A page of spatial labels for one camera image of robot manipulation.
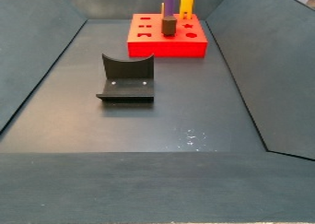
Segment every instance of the red pegboard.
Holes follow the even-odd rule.
[[[175,37],[162,33],[162,14],[134,14],[129,36],[131,57],[205,57],[209,41],[198,16],[178,19]]]

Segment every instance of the black bracket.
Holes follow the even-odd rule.
[[[106,83],[97,97],[114,101],[154,101],[154,55],[138,61],[125,61],[103,54]]]

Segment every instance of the gray surface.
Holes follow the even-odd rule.
[[[2,223],[314,222],[315,163],[270,153],[0,155]]]
[[[197,0],[196,13],[205,19],[224,0]],[[134,13],[159,13],[163,0],[71,0],[82,12],[93,19],[130,19]]]
[[[9,130],[0,152],[265,152],[228,65],[210,40],[206,58],[155,59],[155,102],[103,104],[103,53],[129,59],[130,20],[90,21]]]
[[[315,159],[314,10],[226,0],[208,21],[269,149]]]
[[[0,131],[85,21],[65,0],[0,0]]]

